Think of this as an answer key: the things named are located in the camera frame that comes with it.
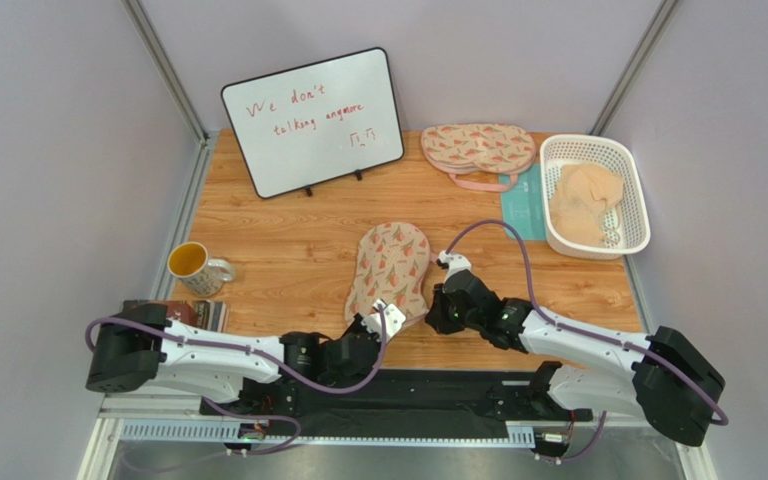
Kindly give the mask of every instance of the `beige cloth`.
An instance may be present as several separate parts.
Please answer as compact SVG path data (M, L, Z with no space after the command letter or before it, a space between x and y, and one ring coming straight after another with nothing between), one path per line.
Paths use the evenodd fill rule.
M422 231L404 222L372 228L357 246L357 270L346 300L346 323L354 314L373 312L375 299L395 304L411 326L428 313L422 279L431 261L431 245Z
M550 199L550 221L565 240L602 247L603 220L623 195L621 175L596 163L566 165Z

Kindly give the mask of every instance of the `wooden table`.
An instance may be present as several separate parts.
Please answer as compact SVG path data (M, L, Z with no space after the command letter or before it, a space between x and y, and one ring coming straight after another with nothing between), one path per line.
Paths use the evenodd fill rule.
M533 134L540 147L549 134ZM190 239L237 268L238 278L214 297L230 306L227 332L281 335L319 331L339 337L343 308L354 278L357 243L367 230L404 221L428 236L436 255L464 227L502 218L498 194L471 192L429 165L419 132L405 132L405 157L363 174L313 187L313 197L293 192L262 200L254 193L232 130L221 132ZM545 242L527 242L538 301L555 312L607 328L640 331L623 263L588 261L555 253ZM517 244L498 226L468 234L457 251L500 297L526 299L526 277ZM423 293L444 272L429 268ZM173 298L191 298L177 285ZM502 351L474 331L437 335L423 322L396 336L384 365L398 368L534 370L548 357Z

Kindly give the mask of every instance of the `yellow mug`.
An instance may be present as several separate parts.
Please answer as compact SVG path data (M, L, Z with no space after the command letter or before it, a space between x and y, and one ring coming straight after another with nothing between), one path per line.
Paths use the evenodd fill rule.
M210 258L206 247L198 242L178 245L168 256L168 271L198 297L211 297L236 278L233 265Z

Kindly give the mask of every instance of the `patterned oven mitt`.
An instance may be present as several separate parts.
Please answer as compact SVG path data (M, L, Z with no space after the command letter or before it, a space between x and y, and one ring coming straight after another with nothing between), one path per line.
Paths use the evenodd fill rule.
M429 163L468 190L507 192L517 184L518 174L535 162L535 141L514 125L440 125L423 130L420 142ZM458 178L478 171L507 174L510 181L501 185Z
M357 271L345 308L346 323L354 314L372 313L380 298L392 303L413 325L428 313L422 296L422 279L431 260L431 245L420 229L403 222L372 228L357 247Z

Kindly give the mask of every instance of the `black whiteboard frame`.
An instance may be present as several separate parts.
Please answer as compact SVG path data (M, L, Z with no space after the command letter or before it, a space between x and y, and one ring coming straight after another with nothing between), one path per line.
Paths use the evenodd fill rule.
M292 72L292 71L295 71L295 70L301 70L302 68L312 67L312 66L315 66L315 65L319 65L321 63L332 62L334 60L340 60L342 58L351 57L351 56L354 56L354 55L360 55L362 53L372 52L372 51L375 51L375 50L380 50L381 53L384 54L384 62L387 65L387 76L390 78L390 95L391 95L391 98L393 99L393 110L396 112L396 125L399 128L399 144L402 146L402 153L400 153L398 157L396 157L396 158L394 158L392 160L383 161L381 163L373 165L372 167L369 167L369 168L375 168L375 167L378 167L378 166L381 166L381 165L386 165L388 163L393 163L393 162L395 162L397 160L401 160L405 156L405 139L402 136L402 121L399 118L399 107L396 104L396 91L395 91L395 88L393 87L393 74L390 71L390 57L387 55L387 51L384 50L383 48L381 48L381 47L367 48L366 50L360 50L358 52L347 53L345 55L340 55L339 57L328 58L328 59L325 59L325 60L320 60L318 62L308 63L306 65L301 65L299 67L287 68L286 70L281 70L279 72L269 73L267 75L260 75L259 77L249 78L247 80L242 80L240 82L229 83L229 84L221 87L221 93L220 93L221 104L224 106L224 112L227 114L227 119L230 121L230 127L233 129L233 136L236 137L236 145L239 146L239 151L242 152L242 157L244 158L244 163L245 163L245 170L248 171L248 176L251 178L251 184L253 184L253 186L254 186L254 193L257 194L258 197L260 197L263 200L266 200L266 199L269 199L269 198L275 198L275 197L278 197L280 195L284 195L284 194L287 194L287 193L290 193L290 192L294 192L294 191L297 191L297 190L301 190L301 191L309 190L310 187L312 187L314 185L319 185L321 183L329 182L329 181L334 180L336 178L344 177L346 175L355 175L355 173L358 172L359 170L352 170L350 172L346 172L346 173L343 173L341 175L337 175L335 177L326 178L325 180L320 180L320 181L318 181L316 183L311 183L309 185L301 185L298 188L295 188L295 189L292 189L292 190L287 190L287 191L281 192L281 193L276 193L276 194L274 194L272 196L269 196L269 197L264 197L264 196L260 195L260 191L257 190L257 182L254 181L254 175L251 174L251 169L248 168L248 159L247 159L247 157L245 157L245 149L242 148L242 144L239 142L239 135L236 134L236 126L233 125L233 119L230 117L230 111L227 110L227 104L224 102L224 90L229 88L229 87L233 87L233 86L236 86L236 85L241 85L243 83L253 82L253 81L256 81L256 80L262 80L264 78L273 77L275 75L281 75L281 74L284 74L284 73L287 73L287 72Z

